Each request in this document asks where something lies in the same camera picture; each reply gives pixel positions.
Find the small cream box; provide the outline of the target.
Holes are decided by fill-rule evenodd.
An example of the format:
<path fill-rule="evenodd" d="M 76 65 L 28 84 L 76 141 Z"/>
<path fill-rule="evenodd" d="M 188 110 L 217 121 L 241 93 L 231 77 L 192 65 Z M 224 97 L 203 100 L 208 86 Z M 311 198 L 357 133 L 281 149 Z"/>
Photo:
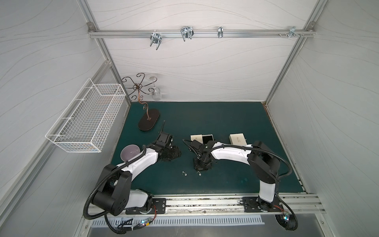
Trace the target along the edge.
<path fill-rule="evenodd" d="M 193 140 L 196 140 L 200 143 L 203 143 L 203 144 L 206 144 L 208 143 L 209 141 L 213 141 L 214 140 L 214 137 L 212 134 L 208 134 L 208 135 L 191 135 L 190 136 L 190 140 L 193 141 Z"/>

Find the cream drawer jewelry box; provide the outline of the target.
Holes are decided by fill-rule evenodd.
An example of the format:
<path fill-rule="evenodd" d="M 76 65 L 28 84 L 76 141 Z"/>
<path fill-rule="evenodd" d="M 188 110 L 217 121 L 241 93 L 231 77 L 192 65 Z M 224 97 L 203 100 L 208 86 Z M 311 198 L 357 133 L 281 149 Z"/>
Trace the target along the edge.
<path fill-rule="evenodd" d="M 247 142 L 243 133 L 230 134 L 229 139 L 232 145 L 238 145 L 238 146 L 247 145 Z"/>

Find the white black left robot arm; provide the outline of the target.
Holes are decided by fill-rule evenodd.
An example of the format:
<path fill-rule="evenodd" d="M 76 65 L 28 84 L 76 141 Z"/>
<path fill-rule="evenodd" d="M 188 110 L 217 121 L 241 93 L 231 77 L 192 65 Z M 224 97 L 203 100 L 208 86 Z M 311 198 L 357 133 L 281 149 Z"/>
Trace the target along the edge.
<path fill-rule="evenodd" d="M 136 208 L 145 213 L 153 211 L 154 215 L 157 215 L 152 195 L 146 191 L 132 190 L 131 184 L 134 178 L 156 162 L 170 161 L 181 156 L 179 147 L 172 142 L 171 134 L 160 132 L 154 142 L 143 146 L 143 150 L 131 159 L 117 166 L 106 165 L 85 201 L 83 217 L 86 220 L 104 217 L 111 231 L 118 235 L 140 230 L 152 224 L 154 217 L 149 217 L 136 225 L 132 225 L 131 220 L 126 220 L 113 226 L 108 215 L 118 216 L 128 208 Z"/>

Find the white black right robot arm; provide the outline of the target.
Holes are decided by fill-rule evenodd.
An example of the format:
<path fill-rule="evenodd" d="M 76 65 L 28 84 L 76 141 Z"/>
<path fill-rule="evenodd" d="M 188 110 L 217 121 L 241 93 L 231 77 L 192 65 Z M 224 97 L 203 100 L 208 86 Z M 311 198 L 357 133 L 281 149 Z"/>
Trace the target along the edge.
<path fill-rule="evenodd" d="M 229 160 L 249 165 L 259 179 L 260 190 L 255 200 L 246 199 L 242 203 L 250 208 L 256 206 L 261 212 L 271 212 L 276 208 L 281 212 L 275 215 L 277 223 L 287 231 L 297 230 L 297 216 L 278 192 L 281 179 L 293 172 L 289 162 L 259 141 L 244 146 L 217 141 L 203 144 L 185 139 L 183 143 L 196 155 L 194 167 L 197 171 L 209 170 L 215 160 Z"/>

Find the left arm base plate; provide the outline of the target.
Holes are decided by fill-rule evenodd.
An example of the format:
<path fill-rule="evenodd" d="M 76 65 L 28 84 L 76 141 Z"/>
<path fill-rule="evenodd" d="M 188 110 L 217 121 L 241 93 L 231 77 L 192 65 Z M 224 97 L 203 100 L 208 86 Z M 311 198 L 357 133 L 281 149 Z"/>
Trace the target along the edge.
<path fill-rule="evenodd" d="M 166 198 L 148 197 L 147 202 L 142 207 L 131 207 L 125 209 L 125 214 L 165 214 Z"/>

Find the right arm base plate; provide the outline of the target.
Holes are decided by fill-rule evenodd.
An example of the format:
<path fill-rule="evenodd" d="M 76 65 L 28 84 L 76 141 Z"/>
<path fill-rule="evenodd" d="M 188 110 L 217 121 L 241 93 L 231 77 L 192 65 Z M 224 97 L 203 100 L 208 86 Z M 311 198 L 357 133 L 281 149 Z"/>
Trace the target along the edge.
<path fill-rule="evenodd" d="M 259 202 L 258 196 L 252 197 L 243 197 L 242 200 L 239 201 L 239 204 L 243 206 L 244 212 L 252 213 L 252 212 L 283 212 L 284 207 L 282 202 L 279 201 L 277 197 L 274 197 L 272 203 L 267 203 L 264 201 Z"/>

